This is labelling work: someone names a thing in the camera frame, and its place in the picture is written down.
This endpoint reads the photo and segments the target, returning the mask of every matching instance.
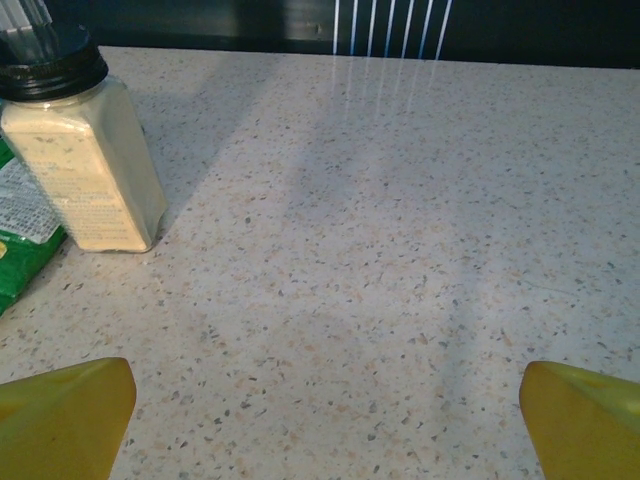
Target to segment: granite countertop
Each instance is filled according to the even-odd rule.
[[[129,359],[113,479],[540,479],[528,362],[640,380],[640,72],[104,53],[161,240],[67,242],[0,382]]]

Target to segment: green bag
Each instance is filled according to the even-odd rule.
[[[0,315],[64,238],[46,198],[0,138]]]

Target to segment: plastic spice jar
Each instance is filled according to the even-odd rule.
[[[81,26],[0,33],[0,128],[78,246],[149,250],[167,202],[126,86]]]

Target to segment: black lid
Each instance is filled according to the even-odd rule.
[[[108,67],[89,32],[50,23],[0,32],[0,98],[55,100],[94,87]]]

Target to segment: yellow object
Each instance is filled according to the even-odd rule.
[[[532,362],[520,407],[547,480],[640,479],[640,384]]]
[[[107,480],[135,399],[123,358],[0,385],[0,480]]]

